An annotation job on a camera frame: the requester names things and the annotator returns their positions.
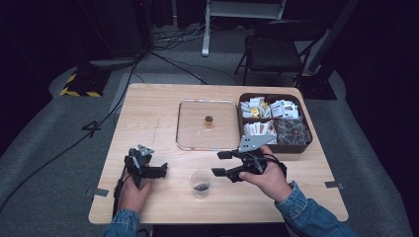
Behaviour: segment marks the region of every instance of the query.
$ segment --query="black cable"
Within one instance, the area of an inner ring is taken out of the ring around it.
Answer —
[[[117,127],[117,122],[116,122],[115,116],[117,115],[118,110],[119,110],[120,108],[122,108],[122,107],[123,107],[123,106],[119,106],[119,107],[115,110],[115,112],[114,112],[114,118],[113,118],[113,121],[114,121],[114,127]]]
[[[188,71],[188,70],[186,70],[186,69],[184,69],[184,68],[182,68],[182,67],[180,67],[180,66],[176,65],[175,63],[173,63],[173,62],[171,62],[171,61],[167,60],[166,58],[164,58],[164,57],[162,57],[162,56],[160,56],[160,55],[158,55],[158,54],[154,53],[153,51],[149,50],[148,52],[150,52],[150,53],[151,53],[151,54],[153,54],[154,56],[159,57],[159,58],[161,58],[162,60],[164,60],[164,61],[166,61],[166,62],[168,62],[168,63],[170,63],[170,64],[174,65],[175,67],[177,67],[177,68],[181,69],[182,71],[185,71],[185,72],[187,72],[187,73],[191,74],[192,76],[194,76],[195,78],[197,78],[198,80],[200,80],[200,81],[201,81],[202,83],[204,83],[205,85],[207,85],[207,84],[208,84],[206,81],[204,81],[203,79],[201,79],[200,77],[198,77],[198,76],[197,76],[197,75],[195,75],[194,73],[192,73],[192,72],[190,72],[190,71]]]
[[[52,159],[48,160],[46,163],[44,163],[43,165],[41,165],[39,168],[37,168],[35,171],[33,171],[27,178],[25,178],[14,190],[12,190],[12,192],[6,197],[6,199],[2,202],[1,206],[0,206],[0,214],[3,211],[4,207],[6,206],[7,202],[9,201],[9,199],[15,194],[15,192],[18,191],[18,189],[27,181],[29,180],[31,177],[33,177],[37,172],[39,172],[40,170],[42,170],[44,167],[46,167],[47,165],[49,165],[50,163],[52,163],[53,161],[55,161],[56,159],[58,159],[59,157],[61,157],[63,154],[65,154],[66,152],[68,152],[69,150],[71,150],[72,148],[74,148],[76,145],[78,145],[81,141],[83,141],[84,139],[86,139],[86,137],[90,136],[90,134],[92,132],[94,132],[97,128],[99,128],[100,125],[102,125],[110,116],[111,114],[117,109],[118,105],[120,104],[120,102],[122,101],[124,94],[126,93],[126,89],[129,86],[129,82],[130,82],[130,78],[132,76],[133,70],[135,69],[136,65],[138,64],[138,62],[140,61],[141,57],[138,58],[137,62],[135,63],[135,65],[132,67],[132,70],[129,73],[129,77],[128,80],[126,82],[126,87],[123,91],[123,94],[120,97],[120,100],[117,102],[117,104],[115,105],[115,107],[105,116],[105,118],[103,118],[99,123],[97,123],[95,125],[95,127],[92,128],[91,131],[89,131],[88,133],[86,133],[85,135],[83,135],[79,140],[77,140],[76,142],[74,142],[71,146],[67,147],[66,149],[64,149],[63,151],[61,151],[58,155],[54,156]]]
[[[142,77],[140,77],[138,74],[136,74],[135,72],[133,73],[135,76],[137,76],[141,81],[142,81],[142,83],[145,83],[144,82],[144,79],[142,79]]]
[[[189,64],[189,63],[186,63],[186,62],[182,62],[182,61],[177,61],[177,60],[174,60],[174,59],[169,58],[169,57],[164,57],[164,58],[166,58],[166,59],[168,59],[168,60],[171,60],[171,61],[174,61],[174,62],[177,62],[177,63],[182,63],[182,64],[185,64],[185,65],[188,65],[188,66],[202,67],[202,68],[206,68],[206,69],[209,69],[209,70],[213,70],[213,71],[217,71],[217,72],[224,73],[224,74],[228,75],[229,77],[231,77],[231,78],[235,81],[235,83],[236,83],[237,85],[239,85],[238,81],[237,81],[237,80],[236,80],[233,76],[231,76],[230,74],[228,74],[228,73],[227,73],[227,72],[225,72],[225,71],[221,71],[221,70],[218,70],[218,69],[215,69],[215,68],[211,68],[211,67],[207,67],[207,66],[201,66],[201,65]]]

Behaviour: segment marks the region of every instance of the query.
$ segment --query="hand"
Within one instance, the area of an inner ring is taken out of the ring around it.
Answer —
[[[130,209],[139,213],[145,205],[148,195],[150,194],[153,180],[146,180],[144,187],[139,190],[133,178],[129,176],[121,190],[120,201],[118,202],[118,210]]]
[[[261,150],[263,154],[274,155],[267,145],[262,146]],[[271,161],[267,162],[266,170],[262,175],[240,172],[239,177],[240,179],[259,187],[266,196],[274,199],[276,202],[282,202],[292,192],[292,188],[287,183],[281,168]]]

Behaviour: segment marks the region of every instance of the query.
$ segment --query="chair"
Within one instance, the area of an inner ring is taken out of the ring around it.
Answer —
[[[325,27],[313,21],[277,20],[262,24],[252,36],[246,37],[245,50],[234,75],[244,66],[243,86],[247,71],[297,72],[301,75],[311,47],[326,33]],[[298,52],[296,41],[307,41],[308,46]]]

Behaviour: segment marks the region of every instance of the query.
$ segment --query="denim jacket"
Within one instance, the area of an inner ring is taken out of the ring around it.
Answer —
[[[281,203],[275,202],[286,223],[300,236],[358,236],[348,225],[340,222],[336,216],[317,204],[314,199],[306,198],[296,182],[293,191]],[[132,236],[139,230],[139,218],[136,212],[120,210],[107,226],[104,236]]]

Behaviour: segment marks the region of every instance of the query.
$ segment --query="white table leg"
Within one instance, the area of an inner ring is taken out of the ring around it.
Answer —
[[[204,34],[202,56],[209,56],[209,54],[210,54],[210,0],[207,0],[206,30]]]

